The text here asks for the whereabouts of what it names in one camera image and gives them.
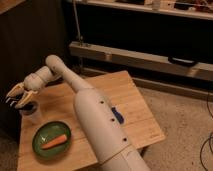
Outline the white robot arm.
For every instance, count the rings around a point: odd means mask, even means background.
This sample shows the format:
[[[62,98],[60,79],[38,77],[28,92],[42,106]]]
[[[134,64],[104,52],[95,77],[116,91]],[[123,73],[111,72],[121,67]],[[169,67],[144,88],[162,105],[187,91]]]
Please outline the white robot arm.
[[[129,140],[110,100],[97,88],[69,69],[56,55],[49,55],[46,65],[25,77],[6,95],[15,108],[22,108],[49,82],[60,77],[76,93],[74,110],[77,119],[103,171],[151,171]]]

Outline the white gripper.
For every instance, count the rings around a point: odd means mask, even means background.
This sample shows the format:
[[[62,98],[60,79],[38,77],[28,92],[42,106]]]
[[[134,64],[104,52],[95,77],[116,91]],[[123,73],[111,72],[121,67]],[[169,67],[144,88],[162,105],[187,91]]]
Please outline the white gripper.
[[[38,94],[37,91],[40,91],[43,86],[44,86],[43,80],[37,74],[31,73],[25,77],[24,84],[23,83],[16,84],[7,93],[6,97],[15,98],[22,96],[15,105],[15,108],[19,109],[28,104]]]

